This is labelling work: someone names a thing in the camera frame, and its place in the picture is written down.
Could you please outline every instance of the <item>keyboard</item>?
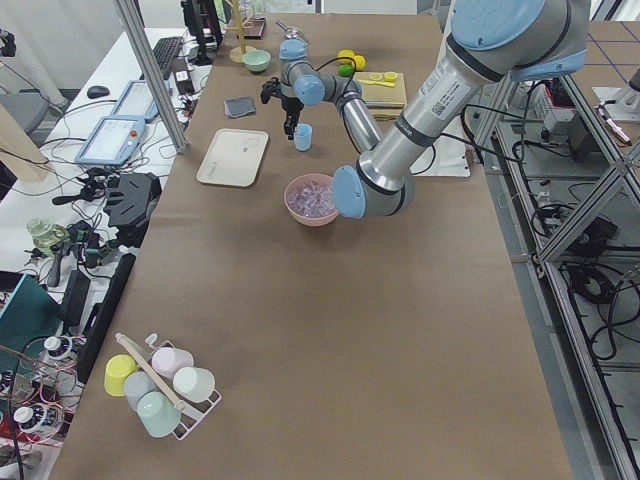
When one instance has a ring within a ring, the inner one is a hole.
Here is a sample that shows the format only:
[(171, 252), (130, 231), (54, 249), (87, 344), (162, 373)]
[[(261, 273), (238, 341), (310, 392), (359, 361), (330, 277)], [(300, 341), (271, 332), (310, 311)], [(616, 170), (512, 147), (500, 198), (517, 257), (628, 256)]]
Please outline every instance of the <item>keyboard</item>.
[(182, 47), (182, 37), (164, 37), (158, 40), (153, 47), (153, 55), (156, 57), (158, 67), (162, 73), (162, 79), (166, 80), (171, 76), (171, 61), (178, 56)]

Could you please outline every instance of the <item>white tray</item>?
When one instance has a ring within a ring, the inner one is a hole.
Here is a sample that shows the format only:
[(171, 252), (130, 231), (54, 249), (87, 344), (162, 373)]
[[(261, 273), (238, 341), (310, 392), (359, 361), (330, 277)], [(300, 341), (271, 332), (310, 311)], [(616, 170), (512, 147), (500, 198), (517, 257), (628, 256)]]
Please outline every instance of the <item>white tray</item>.
[(264, 150), (267, 132), (218, 130), (196, 174), (200, 183), (248, 187), (255, 182)]

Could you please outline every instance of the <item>white cup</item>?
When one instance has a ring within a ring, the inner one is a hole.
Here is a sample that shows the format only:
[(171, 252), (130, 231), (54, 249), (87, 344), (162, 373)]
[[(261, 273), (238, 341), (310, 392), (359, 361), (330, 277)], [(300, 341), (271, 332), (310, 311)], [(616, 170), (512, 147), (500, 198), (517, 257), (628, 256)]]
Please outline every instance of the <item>white cup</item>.
[(193, 355), (180, 348), (162, 347), (151, 358), (153, 369), (169, 380), (183, 367), (193, 367)]
[(216, 389), (216, 379), (204, 368), (184, 367), (173, 377), (173, 389), (187, 400), (200, 403)]

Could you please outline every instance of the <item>mint green cup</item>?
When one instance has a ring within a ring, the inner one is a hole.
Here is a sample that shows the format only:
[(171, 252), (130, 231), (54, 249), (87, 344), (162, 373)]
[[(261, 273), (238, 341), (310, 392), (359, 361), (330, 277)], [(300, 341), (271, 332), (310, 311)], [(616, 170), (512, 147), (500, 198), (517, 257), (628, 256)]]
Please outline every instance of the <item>mint green cup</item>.
[(154, 438), (166, 437), (180, 423), (180, 412), (160, 392), (149, 392), (138, 402), (138, 416)]

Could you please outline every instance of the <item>pink cup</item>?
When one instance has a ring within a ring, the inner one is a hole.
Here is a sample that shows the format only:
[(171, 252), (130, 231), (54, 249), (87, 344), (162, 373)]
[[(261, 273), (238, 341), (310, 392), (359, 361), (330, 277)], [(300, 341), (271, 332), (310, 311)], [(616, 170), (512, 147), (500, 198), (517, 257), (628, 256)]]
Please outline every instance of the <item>pink cup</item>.
[(180, 348), (162, 347), (153, 354), (151, 366), (163, 377), (173, 380), (181, 368), (193, 367), (193, 355)]

